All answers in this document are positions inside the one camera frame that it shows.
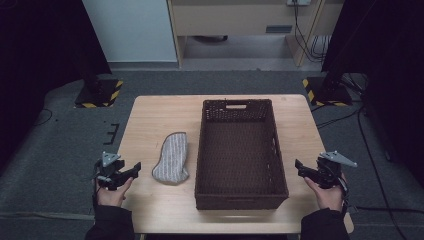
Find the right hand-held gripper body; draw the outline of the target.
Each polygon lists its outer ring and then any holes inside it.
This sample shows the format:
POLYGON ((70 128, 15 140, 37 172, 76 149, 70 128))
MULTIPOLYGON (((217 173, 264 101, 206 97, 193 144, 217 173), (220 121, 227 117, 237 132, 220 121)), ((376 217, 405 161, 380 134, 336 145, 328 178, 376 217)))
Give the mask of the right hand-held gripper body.
POLYGON ((341 166, 357 167, 358 164, 338 151, 321 152, 317 159, 318 165, 318 185, 323 189, 341 185, 341 166))

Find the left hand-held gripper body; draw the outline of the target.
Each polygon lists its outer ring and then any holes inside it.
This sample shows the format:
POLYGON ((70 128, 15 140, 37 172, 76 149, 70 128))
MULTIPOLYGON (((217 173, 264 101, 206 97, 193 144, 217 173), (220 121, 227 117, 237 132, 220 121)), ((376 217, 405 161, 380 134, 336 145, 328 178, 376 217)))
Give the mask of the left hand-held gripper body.
POLYGON ((103 152, 94 165, 94 179, 102 188, 117 190, 123 185, 124 174, 120 169, 124 166, 119 154, 103 152))

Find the grey striped cloth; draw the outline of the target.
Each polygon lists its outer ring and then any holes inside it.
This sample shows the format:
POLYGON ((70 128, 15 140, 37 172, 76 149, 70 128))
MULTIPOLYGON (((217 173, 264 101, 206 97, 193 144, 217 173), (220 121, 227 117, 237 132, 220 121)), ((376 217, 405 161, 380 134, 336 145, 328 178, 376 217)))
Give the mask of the grey striped cloth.
POLYGON ((160 158, 152 170, 153 178, 164 184, 178 185, 189 173, 185 168, 188 155, 188 140, 185 132, 175 132, 166 137, 160 158))

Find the brown woven basket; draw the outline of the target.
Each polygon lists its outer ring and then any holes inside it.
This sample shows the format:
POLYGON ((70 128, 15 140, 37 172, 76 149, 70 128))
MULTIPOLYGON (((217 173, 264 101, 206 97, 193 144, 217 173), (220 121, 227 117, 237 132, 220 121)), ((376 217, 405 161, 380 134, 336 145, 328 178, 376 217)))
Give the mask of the brown woven basket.
POLYGON ((199 210, 277 209, 288 198, 271 100, 203 102, 194 196, 199 210))

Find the person's left hand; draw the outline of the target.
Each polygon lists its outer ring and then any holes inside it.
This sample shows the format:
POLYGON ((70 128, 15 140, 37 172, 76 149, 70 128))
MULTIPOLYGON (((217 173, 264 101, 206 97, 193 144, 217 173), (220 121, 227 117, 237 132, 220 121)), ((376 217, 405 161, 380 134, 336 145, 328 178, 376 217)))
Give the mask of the person's left hand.
POLYGON ((121 187, 117 190, 108 190, 96 184, 96 202, 102 206, 121 207, 123 201, 126 199, 125 194, 130 189, 133 178, 130 177, 121 187))

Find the person's right hand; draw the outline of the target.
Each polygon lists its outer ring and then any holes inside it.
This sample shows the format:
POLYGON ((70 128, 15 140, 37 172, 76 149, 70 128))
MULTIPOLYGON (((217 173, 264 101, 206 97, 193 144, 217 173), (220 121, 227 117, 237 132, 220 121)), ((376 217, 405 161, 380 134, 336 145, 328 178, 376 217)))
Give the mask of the person's right hand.
POLYGON ((322 189, 310 178, 304 178, 305 183, 314 192, 320 209, 330 209, 341 212, 343 209, 343 190, 339 185, 329 189, 322 189))

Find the striped black stand base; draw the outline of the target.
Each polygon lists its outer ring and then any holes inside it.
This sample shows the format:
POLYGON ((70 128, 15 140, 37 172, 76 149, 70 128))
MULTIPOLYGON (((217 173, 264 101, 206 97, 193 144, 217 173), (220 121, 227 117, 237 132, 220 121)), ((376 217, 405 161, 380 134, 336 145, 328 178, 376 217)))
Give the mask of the striped black stand base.
POLYGON ((302 80, 307 97, 313 106, 349 106, 352 98, 347 89, 325 77, 307 77, 302 80))
POLYGON ((75 100, 76 108, 111 107, 118 97, 122 80, 98 80, 94 84, 85 83, 75 100))

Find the black curtain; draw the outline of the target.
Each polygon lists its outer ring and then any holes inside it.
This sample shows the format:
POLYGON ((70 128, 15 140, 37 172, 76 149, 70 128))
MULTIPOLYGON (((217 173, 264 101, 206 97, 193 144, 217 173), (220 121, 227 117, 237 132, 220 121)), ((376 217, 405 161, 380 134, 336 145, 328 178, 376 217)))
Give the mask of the black curtain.
POLYGON ((0 0, 0 171, 35 123, 46 94, 82 78, 75 48, 94 73, 110 71, 82 0, 0 0))
POLYGON ((322 70, 367 76, 390 158, 424 187, 424 0, 345 0, 322 70))

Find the white panel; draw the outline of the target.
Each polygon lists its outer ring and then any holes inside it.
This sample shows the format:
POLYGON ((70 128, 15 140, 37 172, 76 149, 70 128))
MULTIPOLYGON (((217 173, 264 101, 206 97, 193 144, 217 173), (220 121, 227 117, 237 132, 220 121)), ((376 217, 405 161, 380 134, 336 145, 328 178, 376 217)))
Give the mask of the white panel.
POLYGON ((176 62, 167 0, 83 0, 111 63, 176 62))

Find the light wooden desk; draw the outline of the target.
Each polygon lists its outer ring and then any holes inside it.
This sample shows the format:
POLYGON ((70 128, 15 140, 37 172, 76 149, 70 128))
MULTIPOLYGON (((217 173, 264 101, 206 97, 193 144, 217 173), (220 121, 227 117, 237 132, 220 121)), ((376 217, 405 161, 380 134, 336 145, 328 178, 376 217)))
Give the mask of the light wooden desk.
POLYGON ((189 36, 283 34, 294 63, 303 64, 316 36, 330 36, 345 0, 312 0, 287 6, 287 0, 167 0, 177 61, 189 36))

